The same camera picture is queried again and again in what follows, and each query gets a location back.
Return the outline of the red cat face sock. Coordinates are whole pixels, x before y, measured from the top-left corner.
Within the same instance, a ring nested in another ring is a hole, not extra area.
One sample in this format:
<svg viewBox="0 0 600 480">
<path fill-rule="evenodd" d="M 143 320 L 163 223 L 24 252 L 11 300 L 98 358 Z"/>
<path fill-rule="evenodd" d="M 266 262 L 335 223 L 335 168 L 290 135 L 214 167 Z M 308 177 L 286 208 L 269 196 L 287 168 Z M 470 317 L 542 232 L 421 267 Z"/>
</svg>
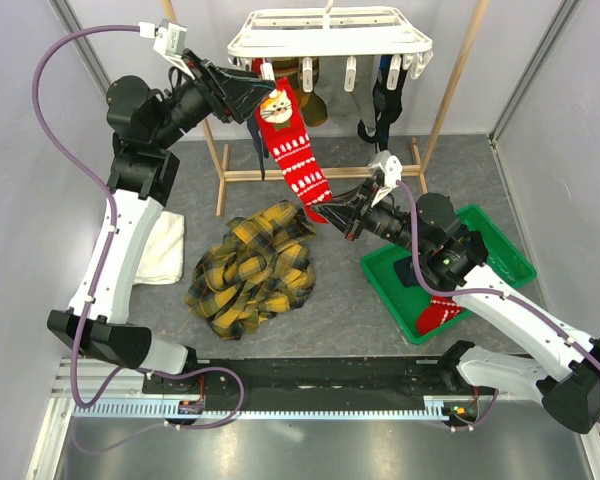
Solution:
<svg viewBox="0 0 600 480">
<path fill-rule="evenodd" d="M 264 144 L 308 217 L 326 224 L 327 220 L 312 207 L 329 202 L 332 191 L 317 163 L 298 101 L 286 77 L 276 80 L 276 89 L 260 104 L 255 118 Z"/>
</svg>

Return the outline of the red candy cane sock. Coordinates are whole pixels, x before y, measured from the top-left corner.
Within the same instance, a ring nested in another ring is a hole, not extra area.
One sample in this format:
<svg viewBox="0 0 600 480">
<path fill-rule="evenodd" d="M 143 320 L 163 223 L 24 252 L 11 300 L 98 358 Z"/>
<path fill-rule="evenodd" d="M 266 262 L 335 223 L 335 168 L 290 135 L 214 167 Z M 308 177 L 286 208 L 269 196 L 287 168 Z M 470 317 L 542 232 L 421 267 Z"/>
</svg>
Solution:
<svg viewBox="0 0 600 480">
<path fill-rule="evenodd" d="M 432 296 L 429 306 L 419 315 L 415 328 L 424 336 L 458 317 L 464 309 L 450 297 Z"/>
</svg>

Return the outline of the navy santa sock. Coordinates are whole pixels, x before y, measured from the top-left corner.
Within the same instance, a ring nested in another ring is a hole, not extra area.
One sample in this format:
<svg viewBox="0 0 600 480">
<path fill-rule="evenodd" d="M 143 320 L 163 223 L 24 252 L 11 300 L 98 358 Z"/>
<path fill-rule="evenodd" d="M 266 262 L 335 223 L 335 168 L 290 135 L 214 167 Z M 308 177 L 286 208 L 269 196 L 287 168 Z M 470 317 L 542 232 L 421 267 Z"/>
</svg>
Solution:
<svg viewBox="0 0 600 480">
<path fill-rule="evenodd" d="M 396 260 L 393 263 L 393 267 L 395 274 L 403 287 L 411 288 L 420 285 L 411 256 Z"/>
</svg>

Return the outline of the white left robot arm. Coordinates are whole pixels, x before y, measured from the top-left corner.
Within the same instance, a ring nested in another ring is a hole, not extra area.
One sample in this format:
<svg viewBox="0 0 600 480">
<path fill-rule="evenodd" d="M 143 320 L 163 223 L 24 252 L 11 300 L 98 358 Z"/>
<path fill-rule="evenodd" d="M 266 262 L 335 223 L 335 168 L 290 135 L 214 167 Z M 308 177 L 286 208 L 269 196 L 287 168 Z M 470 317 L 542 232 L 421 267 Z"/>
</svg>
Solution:
<svg viewBox="0 0 600 480">
<path fill-rule="evenodd" d="M 253 72 L 221 68 L 186 50 L 171 67 L 177 81 L 167 93 L 133 75 L 106 94 L 114 131 L 114 159 L 105 190 L 106 209 L 82 285 L 64 310 L 50 312 L 47 327 L 83 356 L 127 369 L 165 372 L 165 382 L 188 393 L 199 382 L 191 349 L 131 325 L 133 281 L 150 233 L 171 194 L 180 165 L 170 148 L 207 116 L 244 122 L 275 88 Z"/>
</svg>

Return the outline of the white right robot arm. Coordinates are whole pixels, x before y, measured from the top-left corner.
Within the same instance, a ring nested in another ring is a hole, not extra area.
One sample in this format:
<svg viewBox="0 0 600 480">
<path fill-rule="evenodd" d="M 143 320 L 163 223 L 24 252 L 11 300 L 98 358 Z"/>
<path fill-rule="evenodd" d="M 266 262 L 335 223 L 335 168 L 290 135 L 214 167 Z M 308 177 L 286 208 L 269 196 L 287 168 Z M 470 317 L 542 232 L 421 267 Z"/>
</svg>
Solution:
<svg viewBox="0 0 600 480">
<path fill-rule="evenodd" d="M 410 251 L 424 290 L 479 315 L 526 353 L 496 354 L 459 341 L 438 368 L 440 386 L 453 394 L 470 385 L 487 387 L 533 400 L 578 434 L 599 425 L 600 337 L 556 318 L 502 280 L 487 263 L 481 235 L 463 225 L 447 196 L 411 198 L 403 211 L 376 201 L 379 191 L 378 180 L 369 178 L 311 209 L 350 241 L 368 231 Z"/>
</svg>

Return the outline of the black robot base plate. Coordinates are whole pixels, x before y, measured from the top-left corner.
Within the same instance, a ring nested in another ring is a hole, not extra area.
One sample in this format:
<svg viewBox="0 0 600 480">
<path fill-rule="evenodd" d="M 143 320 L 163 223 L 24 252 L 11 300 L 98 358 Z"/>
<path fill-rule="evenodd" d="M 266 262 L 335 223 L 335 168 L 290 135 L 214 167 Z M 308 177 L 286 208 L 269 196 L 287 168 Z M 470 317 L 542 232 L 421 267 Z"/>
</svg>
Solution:
<svg viewBox="0 0 600 480">
<path fill-rule="evenodd" d="M 426 396 L 484 399 L 439 355 L 277 358 L 198 358 L 189 371 L 224 367 L 243 381 L 241 410 L 420 409 Z"/>
</svg>

